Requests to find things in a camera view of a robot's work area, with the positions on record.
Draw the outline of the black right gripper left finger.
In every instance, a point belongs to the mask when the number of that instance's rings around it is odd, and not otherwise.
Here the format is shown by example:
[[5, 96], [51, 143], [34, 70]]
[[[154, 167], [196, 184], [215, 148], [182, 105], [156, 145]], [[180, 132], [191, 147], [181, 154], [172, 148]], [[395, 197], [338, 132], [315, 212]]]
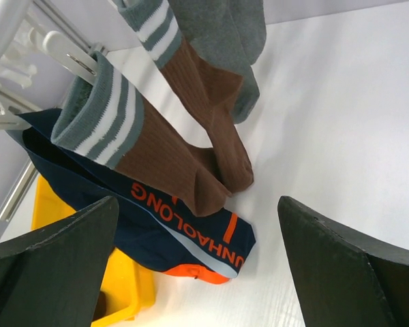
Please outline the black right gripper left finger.
[[105, 197], [0, 243], [0, 326], [90, 326], [118, 216]]

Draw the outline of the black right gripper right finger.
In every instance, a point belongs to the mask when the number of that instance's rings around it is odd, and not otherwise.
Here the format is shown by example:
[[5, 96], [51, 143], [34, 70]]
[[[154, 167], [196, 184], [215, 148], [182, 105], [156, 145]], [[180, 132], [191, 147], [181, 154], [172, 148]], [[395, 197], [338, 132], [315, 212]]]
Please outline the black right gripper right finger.
[[409, 250], [289, 196], [277, 213], [306, 326], [409, 326]]

